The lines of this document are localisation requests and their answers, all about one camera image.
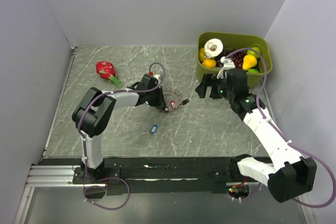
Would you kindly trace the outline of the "red key tag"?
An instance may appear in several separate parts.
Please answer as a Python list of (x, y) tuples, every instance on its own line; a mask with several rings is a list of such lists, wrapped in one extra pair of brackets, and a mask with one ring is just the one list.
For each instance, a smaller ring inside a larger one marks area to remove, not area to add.
[(172, 100), (170, 101), (170, 105), (171, 105), (171, 108), (174, 109), (175, 108), (175, 102)]

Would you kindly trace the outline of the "black key fob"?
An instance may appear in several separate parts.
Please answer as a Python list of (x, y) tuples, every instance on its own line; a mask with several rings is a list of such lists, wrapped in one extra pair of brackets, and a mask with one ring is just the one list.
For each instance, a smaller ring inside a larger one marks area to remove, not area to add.
[(188, 104), (189, 103), (189, 99), (184, 99), (183, 101), (182, 101), (182, 105), (186, 105), (186, 104)]

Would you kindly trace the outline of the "red dragon fruit toy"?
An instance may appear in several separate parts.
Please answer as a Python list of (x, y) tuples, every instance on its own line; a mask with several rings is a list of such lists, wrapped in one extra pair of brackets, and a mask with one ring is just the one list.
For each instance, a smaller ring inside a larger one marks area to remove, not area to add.
[(113, 83), (117, 87), (121, 84), (121, 81), (117, 78), (117, 73), (113, 64), (108, 61), (97, 62), (96, 73), (100, 78)]

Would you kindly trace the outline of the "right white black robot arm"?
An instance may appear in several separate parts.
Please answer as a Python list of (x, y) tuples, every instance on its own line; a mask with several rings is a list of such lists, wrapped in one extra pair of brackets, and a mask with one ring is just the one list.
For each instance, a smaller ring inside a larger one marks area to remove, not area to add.
[(305, 158), (272, 127), (265, 105), (250, 93), (247, 75), (242, 69), (225, 70), (223, 76), (204, 74), (195, 89), (200, 98), (211, 87), (210, 98), (226, 99), (231, 109), (254, 132), (266, 150), (271, 163), (263, 163), (248, 154), (231, 159), (229, 175), (235, 181), (252, 178), (267, 186), (278, 202), (285, 202), (312, 191), (317, 164), (312, 158)]

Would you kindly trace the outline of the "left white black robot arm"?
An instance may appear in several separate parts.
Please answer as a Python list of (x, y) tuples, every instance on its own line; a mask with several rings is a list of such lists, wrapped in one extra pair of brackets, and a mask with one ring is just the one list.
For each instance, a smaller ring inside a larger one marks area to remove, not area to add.
[(82, 141), (81, 168), (85, 177), (98, 183), (104, 176), (101, 135), (112, 112), (123, 107), (148, 105), (167, 111), (162, 82), (165, 75), (145, 74), (141, 81), (121, 90), (102, 91), (90, 88), (72, 114)]

